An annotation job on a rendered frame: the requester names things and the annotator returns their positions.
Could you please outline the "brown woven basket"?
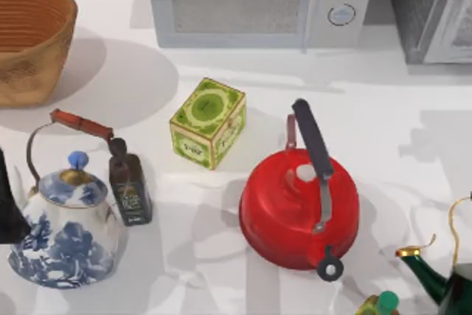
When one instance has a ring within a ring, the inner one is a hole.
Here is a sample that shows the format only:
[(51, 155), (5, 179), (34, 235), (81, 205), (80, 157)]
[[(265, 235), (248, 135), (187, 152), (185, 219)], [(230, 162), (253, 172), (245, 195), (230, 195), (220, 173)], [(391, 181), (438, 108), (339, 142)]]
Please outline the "brown woven basket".
[(75, 0), (0, 0), (0, 108), (45, 103), (62, 74)]

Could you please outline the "green tea tin box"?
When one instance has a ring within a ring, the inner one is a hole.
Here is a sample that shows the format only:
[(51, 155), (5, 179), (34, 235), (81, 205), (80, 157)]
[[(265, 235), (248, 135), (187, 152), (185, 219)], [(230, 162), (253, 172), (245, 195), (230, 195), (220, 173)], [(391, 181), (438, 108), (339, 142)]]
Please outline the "green tea tin box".
[(246, 124), (246, 94), (205, 77), (170, 119), (174, 152), (214, 170)]

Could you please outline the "pale microwave oven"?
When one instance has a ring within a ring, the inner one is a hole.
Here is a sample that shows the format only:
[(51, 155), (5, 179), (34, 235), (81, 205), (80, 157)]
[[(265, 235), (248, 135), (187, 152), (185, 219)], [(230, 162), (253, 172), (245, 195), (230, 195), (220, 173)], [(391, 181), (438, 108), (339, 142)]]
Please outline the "pale microwave oven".
[[(162, 48), (351, 48), (358, 42), (369, 0), (150, 0)], [(350, 4), (355, 19), (327, 20), (332, 7)]]

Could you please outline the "microwave knob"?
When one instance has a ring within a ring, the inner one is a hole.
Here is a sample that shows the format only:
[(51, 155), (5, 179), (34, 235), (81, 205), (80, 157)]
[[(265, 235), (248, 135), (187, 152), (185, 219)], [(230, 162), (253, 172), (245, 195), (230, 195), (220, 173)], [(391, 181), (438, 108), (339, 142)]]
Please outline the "microwave knob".
[(327, 14), (327, 20), (336, 27), (343, 27), (350, 24), (355, 17), (355, 8), (346, 3), (332, 7)]

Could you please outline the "yellow bottle with green cap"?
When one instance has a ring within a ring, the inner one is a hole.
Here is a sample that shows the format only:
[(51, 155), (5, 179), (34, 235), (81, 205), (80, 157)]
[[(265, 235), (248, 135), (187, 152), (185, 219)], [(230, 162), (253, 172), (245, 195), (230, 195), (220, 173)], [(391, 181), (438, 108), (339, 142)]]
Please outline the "yellow bottle with green cap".
[(392, 291), (383, 291), (379, 295), (368, 297), (355, 315), (400, 315), (399, 298)]

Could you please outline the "grey cabinet with dark inside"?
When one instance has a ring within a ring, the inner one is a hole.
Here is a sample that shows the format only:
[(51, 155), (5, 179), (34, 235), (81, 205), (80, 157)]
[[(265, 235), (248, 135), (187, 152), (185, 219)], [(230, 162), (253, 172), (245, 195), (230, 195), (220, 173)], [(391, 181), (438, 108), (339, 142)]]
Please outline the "grey cabinet with dark inside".
[(406, 62), (472, 64), (472, 0), (390, 0)]

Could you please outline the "dark olive oil bottle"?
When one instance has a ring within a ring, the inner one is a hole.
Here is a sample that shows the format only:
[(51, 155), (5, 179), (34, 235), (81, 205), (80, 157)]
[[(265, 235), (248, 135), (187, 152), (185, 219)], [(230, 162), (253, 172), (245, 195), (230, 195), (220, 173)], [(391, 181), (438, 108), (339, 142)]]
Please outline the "dark olive oil bottle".
[(109, 182), (124, 225), (149, 224), (153, 217), (152, 202), (139, 157), (128, 152), (122, 138), (111, 139), (108, 148)]

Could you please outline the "blue and white porcelain teapot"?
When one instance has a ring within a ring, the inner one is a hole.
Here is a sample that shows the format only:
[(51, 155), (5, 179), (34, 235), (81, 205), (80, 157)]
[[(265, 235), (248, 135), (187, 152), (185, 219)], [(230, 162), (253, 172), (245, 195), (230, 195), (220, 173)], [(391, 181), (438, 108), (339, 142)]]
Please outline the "blue and white porcelain teapot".
[(32, 162), (30, 134), (27, 165), (34, 185), (20, 210), (28, 233), (13, 241), (7, 258), (25, 280), (49, 288), (72, 289), (104, 280), (114, 269), (122, 230), (105, 182), (86, 171), (87, 153), (73, 151), (69, 165), (40, 175)]

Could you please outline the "dark green teapot with gold trim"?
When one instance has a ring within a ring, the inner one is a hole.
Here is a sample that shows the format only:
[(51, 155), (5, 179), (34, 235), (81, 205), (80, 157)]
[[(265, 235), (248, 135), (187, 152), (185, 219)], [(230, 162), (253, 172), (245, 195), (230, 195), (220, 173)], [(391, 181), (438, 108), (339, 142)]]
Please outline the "dark green teapot with gold trim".
[(472, 315), (472, 263), (458, 262), (460, 239), (454, 226), (455, 209), (464, 201), (472, 201), (472, 193), (455, 201), (448, 210), (448, 226), (454, 240), (454, 252), (451, 271), (447, 277), (430, 267), (421, 255), (423, 249), (435, 242), (435, 235), (425, 246), (404, 246), (395, 251), (395, 256), (410, 268), (426, 293), (438, 305), (437, 315)]

